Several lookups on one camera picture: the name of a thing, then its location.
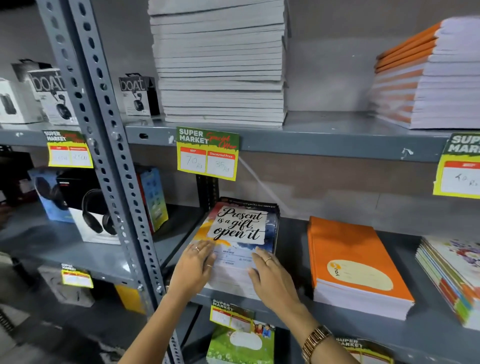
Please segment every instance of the white notebook stack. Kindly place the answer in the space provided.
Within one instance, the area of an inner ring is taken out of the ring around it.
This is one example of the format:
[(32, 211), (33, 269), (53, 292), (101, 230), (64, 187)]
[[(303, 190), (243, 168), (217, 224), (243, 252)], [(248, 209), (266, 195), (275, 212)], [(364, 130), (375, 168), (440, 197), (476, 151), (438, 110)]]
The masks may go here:
[(281, 125), (286, 0), (149, 0), (166, 121)]
[(445, 19), (378, 56), (377, 116), (410, 129), (480, 128), (480, 17)]

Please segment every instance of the wristwatch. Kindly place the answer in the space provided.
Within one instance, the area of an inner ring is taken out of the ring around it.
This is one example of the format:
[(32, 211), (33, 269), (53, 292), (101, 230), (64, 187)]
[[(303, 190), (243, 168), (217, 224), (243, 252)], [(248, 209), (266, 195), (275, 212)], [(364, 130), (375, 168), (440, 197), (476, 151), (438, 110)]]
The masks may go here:
[(313, 351), (323, 340), (332, 336), (332, 332), (327, 329), (326, 326), (317, 327), (307, 338), (303, 348), (301, 349), (302, 358), (305, 360), (305, 364), (310, 364), (310, 359), (312, 358)]

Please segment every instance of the woman's right hand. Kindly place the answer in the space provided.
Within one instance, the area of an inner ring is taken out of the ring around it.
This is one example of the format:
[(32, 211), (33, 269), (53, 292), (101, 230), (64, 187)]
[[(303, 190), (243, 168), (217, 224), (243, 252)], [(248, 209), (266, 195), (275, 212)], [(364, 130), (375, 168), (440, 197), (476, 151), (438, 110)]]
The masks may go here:
[(281, 318), (286, 311), (301, 305), (292, 277), (275, 255), (256, 248), (252, 257), (257, 270), (250, 268), (248, 274), (265, 306)]

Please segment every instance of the woman's left hand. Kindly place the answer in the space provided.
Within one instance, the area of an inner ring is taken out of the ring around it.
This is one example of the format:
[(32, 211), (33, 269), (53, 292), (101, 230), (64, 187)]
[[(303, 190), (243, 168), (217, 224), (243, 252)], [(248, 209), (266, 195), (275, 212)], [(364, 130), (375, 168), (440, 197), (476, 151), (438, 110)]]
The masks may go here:
[(173, 271), (168, 294), (188, 302), (202, 290), (212, 274), (216, 259), (215, 253), (212, 253), (214, 247), (215, 243), (202, 240), (185, 248)]

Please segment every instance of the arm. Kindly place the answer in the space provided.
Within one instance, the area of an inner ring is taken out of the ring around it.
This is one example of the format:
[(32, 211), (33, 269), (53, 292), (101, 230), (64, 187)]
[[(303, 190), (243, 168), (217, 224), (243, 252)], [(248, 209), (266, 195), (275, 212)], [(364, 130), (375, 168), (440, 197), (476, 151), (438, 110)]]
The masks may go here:
[(200, 242), (197, 247), (190, 244), (185, 248), (173, 271), (168, 293), (119, 364), (157, 364), (163, 360), (185, 306), (210, 279), (216, 258), (213, 247), (209, 242)]
[[(287, 325), (300, 347), (303, 347), (309, 335), (320, 324), (300, 302), (292, 277), (278, 259), (259, 248), (252, 256), (257, 270), (251, 268), (248, 273), (255, 292), (265, 306)], [(317, 345), (311, 363), (358, 364), (358, 361), (330, 336)]]

